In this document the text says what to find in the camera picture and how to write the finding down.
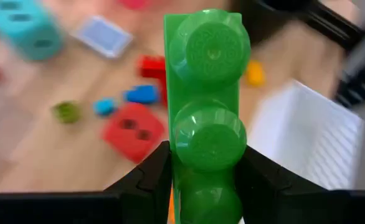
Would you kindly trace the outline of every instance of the red toy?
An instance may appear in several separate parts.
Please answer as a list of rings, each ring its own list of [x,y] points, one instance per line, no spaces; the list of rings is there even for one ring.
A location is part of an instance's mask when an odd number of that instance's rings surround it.
[[[140,75],[144,78],[157,78],[160,81],[162,104],[168,107],[168,93],[166,87],[166,64],[164,57],[144,55],[140,60]]]
[[[138,164],[159,143],[163,133],[162,122],[147,107],[128,103],[111,117],[103,139]]]

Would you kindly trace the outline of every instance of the green lego duplo brick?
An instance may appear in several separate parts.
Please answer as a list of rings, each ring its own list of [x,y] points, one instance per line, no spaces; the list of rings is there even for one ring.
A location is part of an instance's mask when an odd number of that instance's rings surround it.
[[[166,15],[164,39],[176,222],[237,223],[234,166],[246,147],[239,78],[250,57],[242,17]]]

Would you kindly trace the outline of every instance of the white basket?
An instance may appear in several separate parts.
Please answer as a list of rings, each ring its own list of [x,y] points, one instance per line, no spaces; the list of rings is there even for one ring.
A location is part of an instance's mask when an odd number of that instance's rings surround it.
[[[364,122],[299,82],[260,105],[248,145],[326,188],[352,189]]]

